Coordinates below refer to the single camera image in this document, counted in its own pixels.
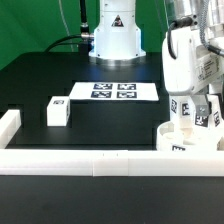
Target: cable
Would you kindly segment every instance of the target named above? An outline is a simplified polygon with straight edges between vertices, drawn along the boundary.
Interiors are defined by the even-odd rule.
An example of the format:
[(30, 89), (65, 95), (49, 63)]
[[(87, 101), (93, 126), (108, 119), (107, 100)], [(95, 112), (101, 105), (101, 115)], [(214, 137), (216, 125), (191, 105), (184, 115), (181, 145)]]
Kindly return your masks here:
[(58, 44), (66, 41), (66, 40), (72, 40), (72, 39), (75, 39), (75, 38), (81, 38), (81, 35), (78, 34), (78, 35), (71, 35), (71, 36), (68, 36), (68, 37), (63, 37), (63, 38), (55, 41), (53, 44), (51, 44), (44, 52), (49, 52), (52, 48), (54, 48)]
[(176, 27), (176, 23), (172, 22), (169, 26), (168, 32), (167, 32), (167, 45), (168, 45), (168, 51), (170, 56), (173, 59), (177, 59), (174, 50), (173, 50), (173, 44), (172, 44), (172, 30), (174, 30), (174, 28)]
[(72, 43), (59, 43), (59, 44), (55, 44), (54, 46), (52, 46), (52, 48), (55, 48), (55, 47), (57, 47), (57, 46), (66, 46), (66, 45), (78, 45), (79, 43), (74, 43), (74, 42), (72, 42)]
[[(64, 11), (63, 11), (63, 7), (62, 7), (61, 0), (58, 0), (58, 4), (59, 4), (61, 18), (62, 18), (62, 22), (63, 22), (64, 27), (65, 27), (66, 33), (67, 33), (68, 36), (70, 36), (71, 34), (70, 34), (69, 29), (68, 29), (68, 25), (66, 23), (66, 20), (65, 20), (65, 15), (64, 15)], [(72, 41), (71, 41), (71, 50), (72, 50), (72, 52), (74, 52), (74, 48), (73, 48), (73, 45), (72, 45)]]
[(204, 45), (205, 48), (208, 49), (209, 47), (209, 43), (206, 42), (205, 40), (205, 27), (206, 27), (206, 17), (207, 17), (207, 13), (208, 13), (208, 4), (209, 4), (209, 0), (205, 0), (204, 1), (204, 5), (203, 5), (203, 9), (202, 9), (202, 13), (201, 13), (201, 20), (200, 20), (200, 39), (201, 39), (201, 43)]
[(177, 29), (177, 28), (182, 28), (182, 27), (186, 27), (186, 26), (191, 26), (193, 23), (193, 20), (191, 17), (183, 17), (181, 19), (177, 19), (175, 21), (173, 21), (169, 28), (168, 28), (168, 32), (167, 32), (167, 45), (168, 45), (168, 51), (170, 56), (173, 59), (177, 59), (174, 50), (173, 50), (173, 45), (172, 45), (172, 30)]
[(80, 31), (81, 33), (89, 33), (89, 25), (87, 22), (87, 15), (86, 15), (86, 1), (80, 0), (80, 15), (81, 15), (81, 26)]

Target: white paper sheet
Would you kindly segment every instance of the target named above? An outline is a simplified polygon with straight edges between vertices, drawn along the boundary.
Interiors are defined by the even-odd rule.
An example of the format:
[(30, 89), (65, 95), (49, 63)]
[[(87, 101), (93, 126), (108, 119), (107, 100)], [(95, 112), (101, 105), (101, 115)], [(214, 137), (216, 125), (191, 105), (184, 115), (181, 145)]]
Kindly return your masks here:
[(71, 100), (146, 100), (158, 101), (154, 83), (77, 82)]

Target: printed label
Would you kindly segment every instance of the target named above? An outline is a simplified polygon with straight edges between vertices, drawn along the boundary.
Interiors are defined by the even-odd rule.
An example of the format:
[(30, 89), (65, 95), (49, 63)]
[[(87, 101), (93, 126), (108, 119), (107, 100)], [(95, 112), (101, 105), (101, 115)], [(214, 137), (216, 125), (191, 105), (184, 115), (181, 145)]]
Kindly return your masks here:
[(174, 152), (186, 151), (186, 148), (178, 146), (178, 145), (172, 145), (172, 151), (174, 151)]
[(111, 98), (111, 95), (110, 91), (93, 91), (91, 98)]
[(214, 57), (207, 62), (203, 63), (199, 67), (199, 76), (198, 79), (200, 81), (205, 80), (217, 73), (219, 70), (219, 59), (218, 57)]
[(172, 100), (171, 102), (171, 110), (176, 114), (177, 113), (177, 102)]
[(53, 104), (62, 105), (64, 104), (64, 100), (55, 100)]
[(182, 116), (189, 116), (190, 115), (190, 109), (188, 103), (182, 104)]
[(136, 84), (118, 84), (118, 90), (136, 90)]
[(218, 111), (214, 114), (214, 122), (215, 122), (216, 127), (220, 124), (220, 118), (219, 118), (219, 112)]
[(207, 128), (208, 127), (208, 116), (200, 117), (200, 116), (197, 116), (197, 114), (196, 114), (195, 115), (195, 125)]
[(94, 89), (99, 89), (99, 90), (108, 90), (112, 88), (113, 88), (113, 84), (111, 83), (97, 83), (94, 85)]
[(137, 98), (137, 93), (136, 92), (117, 92), (117, 98)]

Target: robot logo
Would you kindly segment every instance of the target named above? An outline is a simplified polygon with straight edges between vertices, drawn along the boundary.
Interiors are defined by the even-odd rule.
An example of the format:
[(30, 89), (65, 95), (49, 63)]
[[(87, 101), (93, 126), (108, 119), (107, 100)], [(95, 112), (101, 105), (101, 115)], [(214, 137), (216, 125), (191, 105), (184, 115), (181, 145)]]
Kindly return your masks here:
[(124, 24), (122, 23), (119, 15), (117, 15), (116, 19), (114, 20), (112, 27), (124, 27)]

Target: white wall segment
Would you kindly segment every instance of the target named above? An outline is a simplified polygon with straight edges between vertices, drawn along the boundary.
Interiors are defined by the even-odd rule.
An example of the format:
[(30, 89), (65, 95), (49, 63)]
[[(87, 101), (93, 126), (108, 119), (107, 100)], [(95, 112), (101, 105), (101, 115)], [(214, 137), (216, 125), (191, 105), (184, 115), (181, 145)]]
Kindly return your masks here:
[(20, 111), (8, 110), (0, 120), (0, 149), (5, 149), (20, 126)]
[(224, 176), (224, 153), (219, 151), (116, 154), (117, 151), (2, 150), (0, 175)]

